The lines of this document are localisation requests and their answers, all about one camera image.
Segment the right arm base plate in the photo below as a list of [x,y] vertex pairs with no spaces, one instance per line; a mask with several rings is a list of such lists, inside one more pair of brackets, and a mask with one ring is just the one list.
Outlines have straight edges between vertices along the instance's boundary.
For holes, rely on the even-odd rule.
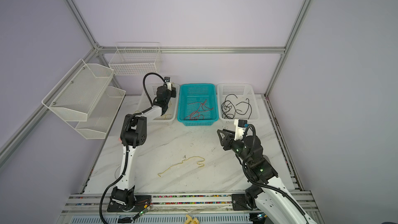
[[233,194],[232,206],[234,211],[262,211],[268,213],[274,210],[275,206],[272,204],[264,192],[257,196],[250,194]]

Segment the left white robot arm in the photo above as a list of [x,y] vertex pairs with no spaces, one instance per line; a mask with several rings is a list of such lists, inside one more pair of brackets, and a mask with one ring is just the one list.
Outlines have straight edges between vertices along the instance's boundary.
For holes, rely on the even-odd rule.
[[[159,77],[163,84],[157,88],[157,93],[152,99],[146,88],[146,79],[148,76]],[[169,102],[176,97],[177,91],[169,77],[162,77],[158,73],[150,72],[143,78],[143,88],[147,96],[150,107],[134,114],[127,114],[124,117],[120,140],[123,145],[123,159],[119,177],[108,185],[102,194],[99,203],[99,217],[101,222],[106,224],[107,221],[103,215],[103,202],[107,192],[111,189],[110,203],[121,206],[123,211],[130,211],[135,207],[136,197],[135,189],[135,172],[134,158],[137,148],[145,144],[147,140],[147,123],[158,117],[165,115],[169,108]]]

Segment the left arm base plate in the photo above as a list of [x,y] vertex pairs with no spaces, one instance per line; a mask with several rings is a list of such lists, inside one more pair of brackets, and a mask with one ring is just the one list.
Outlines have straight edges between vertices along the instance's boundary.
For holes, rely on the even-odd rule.
[[144,210],[146,205],[150,205],[152,200],[151,195],[135,195],[134,201],[129,203],[124,203],[121,200],[116,200],[114,198],[110,199],[109,205],[107,207],[107,212],[140,212]]

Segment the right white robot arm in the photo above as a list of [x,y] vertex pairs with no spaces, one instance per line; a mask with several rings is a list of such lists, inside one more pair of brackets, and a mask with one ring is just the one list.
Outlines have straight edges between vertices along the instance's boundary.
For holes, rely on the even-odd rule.
[[235,130],[217,130],[220,145],[240,161],[251,186],[245,190],[245,204],[263,212],[275,224],[315,224],[286,188],[277,171],[263,154],[256,127],[246,120],[235,120]]

